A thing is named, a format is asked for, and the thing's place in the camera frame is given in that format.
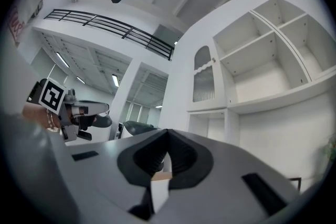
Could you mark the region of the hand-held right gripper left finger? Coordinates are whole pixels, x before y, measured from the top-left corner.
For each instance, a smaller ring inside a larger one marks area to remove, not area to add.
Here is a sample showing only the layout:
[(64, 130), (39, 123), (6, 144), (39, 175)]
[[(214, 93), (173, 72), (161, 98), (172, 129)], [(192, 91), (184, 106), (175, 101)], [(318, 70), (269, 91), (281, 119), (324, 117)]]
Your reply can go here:
[(154, 134), (153, 131), (120, 140), (67, 146), (51, 136), (51, 148), (60, 173), (80, 212), (80, 223), (143, 223), (128, 211), (141, 203), (145, 189), (130, 185), (118, 169), (125, 148)]

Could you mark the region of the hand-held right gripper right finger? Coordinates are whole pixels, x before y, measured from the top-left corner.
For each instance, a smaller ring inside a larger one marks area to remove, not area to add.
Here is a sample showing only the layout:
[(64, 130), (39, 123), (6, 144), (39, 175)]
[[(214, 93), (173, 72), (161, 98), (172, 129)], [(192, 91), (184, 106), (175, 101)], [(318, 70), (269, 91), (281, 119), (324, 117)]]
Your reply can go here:
[(238, 146), (172, 129), (166, 135), (173, 177), (155, 223), (261, 223), (299, 195)]

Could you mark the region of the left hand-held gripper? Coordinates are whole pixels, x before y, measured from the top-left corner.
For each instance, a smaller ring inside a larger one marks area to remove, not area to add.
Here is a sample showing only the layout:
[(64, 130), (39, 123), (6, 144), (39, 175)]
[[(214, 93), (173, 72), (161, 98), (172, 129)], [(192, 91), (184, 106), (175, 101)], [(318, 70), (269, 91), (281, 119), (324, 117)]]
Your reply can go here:
[(50, 130), (59, 132), (65, 141), (92, 140), (92, 135), (86, 132), (88, 123), (84, 117), (106, 113), (109, 105), (79, 102), (74, 89), (67, 89), (50, 79), (43, 79), (40, 84), (43, 88), (38, 103), (46, 108)]

